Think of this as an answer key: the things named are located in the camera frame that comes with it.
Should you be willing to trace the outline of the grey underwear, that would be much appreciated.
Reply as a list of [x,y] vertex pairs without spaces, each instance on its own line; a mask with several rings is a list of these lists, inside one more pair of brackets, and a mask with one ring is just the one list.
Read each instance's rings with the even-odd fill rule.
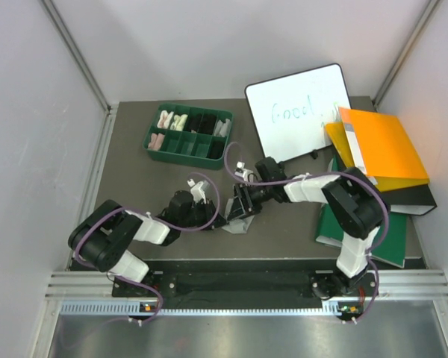
[[227,200],[225,206],[225,224],[222,229],[231,234],[246,234],[254,216],[247,215],[239,201],[233,198]]

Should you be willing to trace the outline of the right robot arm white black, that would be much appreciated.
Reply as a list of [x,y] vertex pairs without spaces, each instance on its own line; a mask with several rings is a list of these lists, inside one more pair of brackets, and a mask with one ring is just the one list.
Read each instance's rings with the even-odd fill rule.
[[266,157],[255,168],[257,180],[252,179],[254,172],[244,163],[237,164],[234,175],[239,181],[233,186],[227,221],[254,216],[270,200],[281,204],[327,204],[343,230],[333,284],[340,294],[351,295],[361,285],[359,275],[368,267],[367,257],[379,228],[389,222],[389,206],[380,191],[356,167],[344,172],[288,177],[281,163]]

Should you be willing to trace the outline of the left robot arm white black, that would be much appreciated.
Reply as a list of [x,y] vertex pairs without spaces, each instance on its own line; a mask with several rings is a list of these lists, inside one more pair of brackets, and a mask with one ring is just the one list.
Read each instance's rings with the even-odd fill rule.
[[195,199],[184,190],[175,192],[168,207],[156,217],[124,210],[114,200],[104,201],[69,235],[68,246],[83,266],[121,276],[137,295],[154,288],[149,266],[133,255],[133,242],[168,246],[183,231],[213,230],[227,224],[211,199]]

